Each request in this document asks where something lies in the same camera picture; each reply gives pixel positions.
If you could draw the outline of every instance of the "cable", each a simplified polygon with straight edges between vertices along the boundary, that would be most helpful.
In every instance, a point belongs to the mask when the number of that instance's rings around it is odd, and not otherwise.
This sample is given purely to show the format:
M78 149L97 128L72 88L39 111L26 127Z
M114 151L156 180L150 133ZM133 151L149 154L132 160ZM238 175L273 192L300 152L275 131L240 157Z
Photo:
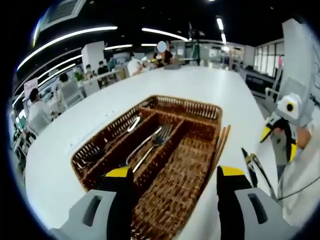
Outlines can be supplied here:
M288 198L288 197L291 197L292 195L295 195L295 194L297 194L297 193L300 193L302 190L304 190L304 189L306 189L307 187L309 187L310 185L314 184L314 183L315 183L317 180L319 180L319 179L320 179L320 176L318 176L315 180L313 180L313 181L310 182L307 186L301 188L300 190L295 191L295 192L293 192L293 193L291 193L291 194L289 194L289 195L287 195L287 196L278 198L278 201L283 200L283 199L286 199L286 198Z

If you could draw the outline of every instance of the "black ceiling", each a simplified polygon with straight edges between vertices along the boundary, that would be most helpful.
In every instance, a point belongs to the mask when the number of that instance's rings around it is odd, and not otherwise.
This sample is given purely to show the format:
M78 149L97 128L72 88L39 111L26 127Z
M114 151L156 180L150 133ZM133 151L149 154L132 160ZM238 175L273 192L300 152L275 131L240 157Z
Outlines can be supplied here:
M18 70L17 76L22 81L54 57L91 42L105 41L108 46L115 46L175 39L143 32L142 28L162 30L188 38L190 22L192 28L205 34L201 39L221 41L217 16L222 18L227 42L258 46L282 38L282 23L292 17L298 19L297 9L301 7L293 6L292 2L288 7L275 0L87 0L77 18L42 31L34 49L78 30L101 26L117 26L118 29L83 34L56 43L25 63ZM20 62L34 49L30 46L25 48Z

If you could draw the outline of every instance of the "indoor office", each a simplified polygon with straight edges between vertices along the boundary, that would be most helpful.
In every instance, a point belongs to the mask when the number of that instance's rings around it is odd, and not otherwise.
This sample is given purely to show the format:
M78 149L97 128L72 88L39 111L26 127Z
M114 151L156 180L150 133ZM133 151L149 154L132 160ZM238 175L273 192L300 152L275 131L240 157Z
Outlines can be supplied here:
M59 240L304 234L320 204L320 40L297 11L61 0L35 13L7 91L19 206Z

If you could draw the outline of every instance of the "wicker basket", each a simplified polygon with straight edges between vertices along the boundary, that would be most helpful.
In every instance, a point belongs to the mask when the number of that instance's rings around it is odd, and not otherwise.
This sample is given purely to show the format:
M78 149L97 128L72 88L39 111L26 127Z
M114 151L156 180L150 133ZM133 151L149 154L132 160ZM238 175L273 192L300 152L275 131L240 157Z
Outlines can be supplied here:
M131 121L143 122L126 132ZM135 239L172 239L188 220L210 175L221 128L220 107L167 96L151 96L110 123L73 156L72 167L85 188L97 189L107 172L158 126L171 125L167 141L156 147L134 173L135 207L131 235ZM134 168L152 139L129 160ZM86 158L105 149L96 162Z

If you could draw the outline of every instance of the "fork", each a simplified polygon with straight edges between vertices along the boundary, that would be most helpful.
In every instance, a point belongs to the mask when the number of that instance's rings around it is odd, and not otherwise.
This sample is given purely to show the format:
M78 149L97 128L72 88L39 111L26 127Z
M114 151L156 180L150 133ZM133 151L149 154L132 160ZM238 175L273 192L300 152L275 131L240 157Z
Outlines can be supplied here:
M134 167L134 169L132 171L133 173L135 173L138 170L140 165L144 162L144 160L147 158L147 156L151 153L151 151L155 147L161 146L168 139L168 137L170 136L171 130L172 130L172 124L170 124L170 125L167 124L161 129L161 131L157 134L157 136L153 140L153 145L149 148L149 150L141 158L141 160L138 162L138 164Z

